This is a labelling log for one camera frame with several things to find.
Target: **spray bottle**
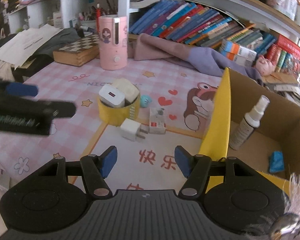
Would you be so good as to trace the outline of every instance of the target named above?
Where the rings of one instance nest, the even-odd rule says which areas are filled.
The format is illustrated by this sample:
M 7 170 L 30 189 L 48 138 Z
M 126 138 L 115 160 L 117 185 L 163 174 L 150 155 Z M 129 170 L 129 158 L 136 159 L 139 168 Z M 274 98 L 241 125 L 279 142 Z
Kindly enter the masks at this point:
M 260 120 L 269 103 L 269 99 L 262 95 L 252 110 L 244 115 L 240 125 L 229 138 L 229 146 L 232 149 L 238 150 L 253 131 L 260 126 Z

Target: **pink pig toy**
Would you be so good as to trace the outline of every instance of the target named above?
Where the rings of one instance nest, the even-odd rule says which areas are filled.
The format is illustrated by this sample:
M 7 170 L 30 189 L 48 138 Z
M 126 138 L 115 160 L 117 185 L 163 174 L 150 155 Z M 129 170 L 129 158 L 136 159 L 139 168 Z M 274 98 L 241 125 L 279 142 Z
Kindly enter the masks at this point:
M 256 62 L 255 68 L 259 71 L 261 76 L 268 76 L 274 72 L 275 64 L 270 60 L 265 59 L 264 56 L 260 56 Z

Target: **stack of papers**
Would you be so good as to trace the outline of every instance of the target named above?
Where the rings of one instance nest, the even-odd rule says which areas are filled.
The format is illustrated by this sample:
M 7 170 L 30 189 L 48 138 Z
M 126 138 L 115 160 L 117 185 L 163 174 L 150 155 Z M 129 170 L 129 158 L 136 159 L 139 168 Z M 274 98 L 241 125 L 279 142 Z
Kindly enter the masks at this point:
M 0 59 L 14 64 L 15 69 L 22 66 L 44 43 L 61 32 L 49 24 L 40 29 L 30 28 L 18 33 L 0 48 Z

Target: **blue ball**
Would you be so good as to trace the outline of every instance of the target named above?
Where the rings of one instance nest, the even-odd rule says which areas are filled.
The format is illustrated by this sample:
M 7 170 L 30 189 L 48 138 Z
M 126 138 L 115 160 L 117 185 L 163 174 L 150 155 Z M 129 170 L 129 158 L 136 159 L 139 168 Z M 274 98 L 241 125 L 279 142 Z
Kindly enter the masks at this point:
M 151 103 L 151 102 L 152 102 L 152 99 L 148 95 L 142 95 L 140 98 L 140 106 L 142 108 L 148 107 L 149 103 Z

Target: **yellow tape roll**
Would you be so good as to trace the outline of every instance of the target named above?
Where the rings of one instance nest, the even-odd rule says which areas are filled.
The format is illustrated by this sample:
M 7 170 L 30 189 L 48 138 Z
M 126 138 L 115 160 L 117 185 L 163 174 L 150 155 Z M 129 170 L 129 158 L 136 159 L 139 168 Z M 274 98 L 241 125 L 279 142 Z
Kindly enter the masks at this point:
M 109 125 L 120 126 L 126 118 L 135 120 L 138 117 L 140 109 L 140 94 L 131 105 L 122 108 L 112 108 L 106 106 L 100 101 L 99 96 L 97 97 L 97 100 L 99 117 L 102 121 L 108 123 Z

